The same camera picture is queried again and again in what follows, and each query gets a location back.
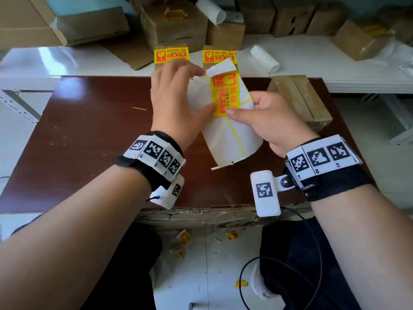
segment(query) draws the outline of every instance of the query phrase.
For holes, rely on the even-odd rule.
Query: roll of stickers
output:
[[[277,60],[260,45],[253,46],[251,49],[251,54],[270,74],[275,73],[280,68],[280,63],[278,63]]]
[[[221,24],[226,17],[226,13],[212,0],[198,0],[197,8],[216,26]]]

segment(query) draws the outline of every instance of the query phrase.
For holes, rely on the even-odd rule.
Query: fingernail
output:
[[[229,109],[226,109],[225,112],[227,114],[233,115],[235,113],[235,109],[230,107]]]

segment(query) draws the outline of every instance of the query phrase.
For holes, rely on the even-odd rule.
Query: person's left hand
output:
[[[166,62],[152,74],[151,100],[154,111],[151,130],[167,133],[185,151],[212,116],[216,105],[193,111],[188,104],[188,84],[203,76],[204,69],[185,59]]]

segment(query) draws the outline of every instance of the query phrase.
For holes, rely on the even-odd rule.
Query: forearm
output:
[[[371,185],[312,208],[363,310],[413,304],[413,221]]]
[[[112,166],[2,243],[3,308],[80,308],[149,195],[138,171]]]

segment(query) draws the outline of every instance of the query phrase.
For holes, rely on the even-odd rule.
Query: brown wooden table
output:
[[[266,90],[270,82],[270,78],[243,80],[248,90]],[[310,81],[333,116],[321,134],[340,134],[358,152],[323,80]],[[149,89],[149,77],[63,77],[0,197],[0,213],[47,211],[111,166],[117,155],[150,130]],[[185,158],[181,171],[185,185],[175,205],[182,208],[253,204],[250,174],[269,169],[280,176],[285,166],[264,143],[248,159],[211,171],[216,164],[202,135]],[[282,192],[279,198],[281,204],[304,201],[296,190]]]

